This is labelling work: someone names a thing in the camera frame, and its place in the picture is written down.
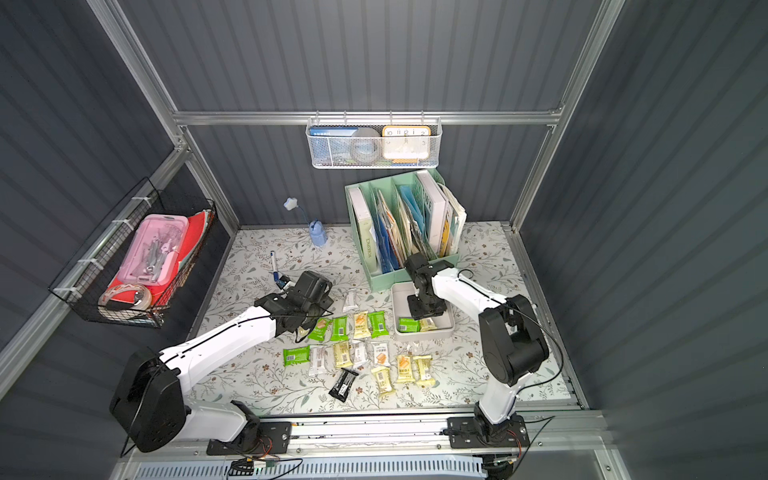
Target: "vent grille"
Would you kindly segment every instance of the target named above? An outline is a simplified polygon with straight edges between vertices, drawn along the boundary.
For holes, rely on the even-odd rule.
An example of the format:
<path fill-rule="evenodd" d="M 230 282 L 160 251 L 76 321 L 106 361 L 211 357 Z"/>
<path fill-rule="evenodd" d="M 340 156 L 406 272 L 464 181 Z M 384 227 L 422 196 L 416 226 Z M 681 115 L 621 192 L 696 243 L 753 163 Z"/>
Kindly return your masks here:
<path fill-rule="evenodd" d="M 221 480 L 227 477 L 231 462 L 142 462 L 135 480 Z M 230 478 L 272 478 L 289 471 L 296 462 L 281 462 L 275 467 L 257 468 L 252 475 L 230 475 Z M 464 455 L 305 458 L 299 468 L 282 478 L 365 478 L 372 475 L 409 477 L 430 474 L 450 475 L 453 478 L 485 478 L 481 463 L 481 458 Z"/>

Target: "green snack wrapper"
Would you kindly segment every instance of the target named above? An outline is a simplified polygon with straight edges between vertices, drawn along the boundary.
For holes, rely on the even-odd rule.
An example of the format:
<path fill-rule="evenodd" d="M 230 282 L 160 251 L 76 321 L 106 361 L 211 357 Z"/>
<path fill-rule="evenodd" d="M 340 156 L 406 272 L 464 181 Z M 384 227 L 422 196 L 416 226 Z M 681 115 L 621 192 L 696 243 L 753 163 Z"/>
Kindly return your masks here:
<path fill-rule="evenodd" d="M 285 366 L 308 363 L 310 361 L 310 346 L 301 346 L 297 349 L 283 350 L 283 363 Z"/>
<path fill-rule="evenodd" d="M 346 318 L 347 318 L 347 315 L 338 316 L 335 319 L 333 319 L 333 330 L 331 330 L 331 342 L 345 342 L 349 340 L 349 335 L 347 335 Z"/>
<path fill-rule="evenodd" d="M 368 314 L 368 320 L 371 322 L 371 337 L 389 335 L 384 323 L 384 312 L 372 312 Z"/>
<path fill-rule="evenodd" d="M 312 333 L 310 333 L 306 338 L 310 340 L 315 340 L 317 342 L 325 342 L 326 341 L 326 331 L 328 330 L 328 324 L 331 323 L 329 319 L 322 318 L 317 320 L 317 325 L 315 325 L 315 329 L 312 330 Z"/>
<path fill-rule="evenodd" d="M 401 318 L 397 325 L 398 332 L 412 333 L 418 332 L 420 329 L 421 325 L 419 324 L 419 321 L 410 318 Z"/>

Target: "black wire basket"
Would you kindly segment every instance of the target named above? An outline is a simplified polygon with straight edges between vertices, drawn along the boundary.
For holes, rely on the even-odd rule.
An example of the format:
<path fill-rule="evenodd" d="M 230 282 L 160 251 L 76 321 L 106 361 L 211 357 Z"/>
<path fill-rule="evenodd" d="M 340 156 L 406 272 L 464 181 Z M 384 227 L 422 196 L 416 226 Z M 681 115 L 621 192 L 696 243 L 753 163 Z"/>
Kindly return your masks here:
<path fill-rule="evenodd" d="M 137 307 L 140 306 L 138 301 L 134 305 L 104 302 L 102 295 L 112 284 L 128 252 L 131 241 L 134 239 L 135 231 L 147 215 L 191 217 L 203 210 L 209 210 L 209 215 L 200 241 L 197 242 L 197 245 L 189 253 L 188 260 L 164 290 L 161 293 L 154 293 L 148 307 Z M 153 188 L 146 197 L 141 198 L 140 203 L 125 218 L 112 220 L 112 223 L 117 224 L 112 235 L 103 239 L 99 243 L 99 248 L 88 258 L 68 263 L 56 276 L 48 290 L 61 301 L 66 302 L 74 312 L 88 322 L 160 328 L 163 326 L 164 313 L 170 308 L 173 295 L 184 286 L 184 282 L 194 268 L 200 251 L 216 222 L 216 205 L 212 200 L 204 197 L 172 194 Z M 104 224 L 97 227 L 99 233 L 103 229 Z M 96 233 L 94 232 L 89 239 L 92 239 Z M 85 251 L 85 248 L 82 247 L 79 251 Z M 82 264 L 79 268 L 82 271 L 73 277 L 72 267 L 77 268 L 79 263 Z"/>

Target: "pink pencil case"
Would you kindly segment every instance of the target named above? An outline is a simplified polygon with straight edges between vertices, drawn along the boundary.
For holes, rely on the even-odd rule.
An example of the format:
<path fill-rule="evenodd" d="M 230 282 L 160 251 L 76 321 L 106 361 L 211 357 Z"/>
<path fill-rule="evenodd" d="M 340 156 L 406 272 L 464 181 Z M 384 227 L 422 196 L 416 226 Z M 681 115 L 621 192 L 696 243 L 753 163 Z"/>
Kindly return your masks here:
<path fill-rule="evenodd" d="M 118 280 L 142 285 L 168 283 L 188 227 L 189 220 L 180 215 L 147 215 L 120 265 Z"/>

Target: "blue bottle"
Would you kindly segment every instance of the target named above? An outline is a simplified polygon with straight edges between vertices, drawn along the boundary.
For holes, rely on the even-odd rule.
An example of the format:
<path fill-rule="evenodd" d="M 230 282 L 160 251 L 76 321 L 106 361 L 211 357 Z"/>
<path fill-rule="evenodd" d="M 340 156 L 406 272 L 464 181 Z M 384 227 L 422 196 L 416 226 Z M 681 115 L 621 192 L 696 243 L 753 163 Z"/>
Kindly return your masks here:
<path fill-rule="evenodd" d="M 310 238 L 315 247 L 322 247 L 326 244 L 328 236 L 326 235 L 326 228 L 323 226 L 323 222 L 315 220 L 310 223 Z"/>

